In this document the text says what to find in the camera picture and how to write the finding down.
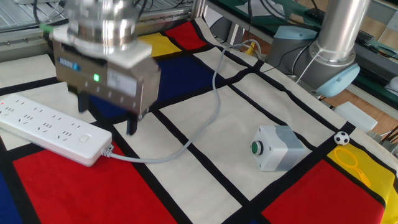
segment white label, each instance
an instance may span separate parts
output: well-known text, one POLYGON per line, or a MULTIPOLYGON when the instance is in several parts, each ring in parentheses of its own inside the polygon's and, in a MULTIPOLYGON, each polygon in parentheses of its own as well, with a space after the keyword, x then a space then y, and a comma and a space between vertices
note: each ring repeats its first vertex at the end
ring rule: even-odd
POLYGON ((108 69, 108 86, 132 97, 135 97, 137 93, 135 79, 112 69, 108 69))

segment red square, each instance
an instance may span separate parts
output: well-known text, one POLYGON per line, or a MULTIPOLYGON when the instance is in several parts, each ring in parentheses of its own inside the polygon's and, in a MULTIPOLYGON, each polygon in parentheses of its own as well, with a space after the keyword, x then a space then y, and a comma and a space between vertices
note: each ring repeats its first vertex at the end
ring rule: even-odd
POLYGON ((325 161, 262 212, 272 224, 378 224, 383 213, 379 202, 325 161))
POLYGON ((175 223, 129 162, 85 167, 44 150, 14 166, 42 223, 175 223))
POLYGON ((165 33, 167 36, 173 37, 175 41, 186 50, 198 49, 206 45, 206 43, 199 38, 191 22, 186 22, 165 33))

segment electrical outlet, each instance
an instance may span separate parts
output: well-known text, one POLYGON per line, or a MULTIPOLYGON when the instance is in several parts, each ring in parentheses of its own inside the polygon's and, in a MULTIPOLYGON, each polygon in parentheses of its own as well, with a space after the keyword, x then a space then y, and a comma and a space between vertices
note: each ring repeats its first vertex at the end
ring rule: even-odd
POLYGON ((387 28, 398 32, 398 11, 390 19, 390 22, 387 24, 387 28))
POLYGON ((112 141, 109 131, 17 94, 1 101, 0 128, 85 166, 112 141))

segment green led light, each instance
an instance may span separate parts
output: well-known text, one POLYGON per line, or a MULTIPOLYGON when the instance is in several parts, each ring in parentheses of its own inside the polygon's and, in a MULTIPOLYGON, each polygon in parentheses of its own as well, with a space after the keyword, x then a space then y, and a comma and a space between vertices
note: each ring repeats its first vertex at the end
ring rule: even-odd
POLYGON ((100 81, 100 76, 98 74, 94 74, 94 81, 99 82, 100 81))

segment mondrian pattern mat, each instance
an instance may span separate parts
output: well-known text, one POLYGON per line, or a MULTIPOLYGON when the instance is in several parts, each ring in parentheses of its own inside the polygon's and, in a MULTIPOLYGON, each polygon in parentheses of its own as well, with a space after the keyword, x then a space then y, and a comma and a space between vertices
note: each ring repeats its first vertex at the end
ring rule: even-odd
MULTIPOLYGON (((19 92, 111 131, 117 154, 167 157, 213 113, 211 79, 223 48, 203 19, 141 39, 153 45, 162 76, 159 99, 133 136, 126 135, 126 111, 101 99, 91 97, 90 110, 79 114, 76 95, 57 81, 46 55, 0 64, 0 95, 19 92)), ((398 161, 363 132, 235 50, 225 53, 216 87, 215 121, 163 164, 101 157, 88 168, 0 130, 0 223, 398 222, 398 161), (294 130, 305 155, 293 169, 259 171, 249 145, 260 125, 294 130), (351 141, 336 151, 338 131, 351 141)))

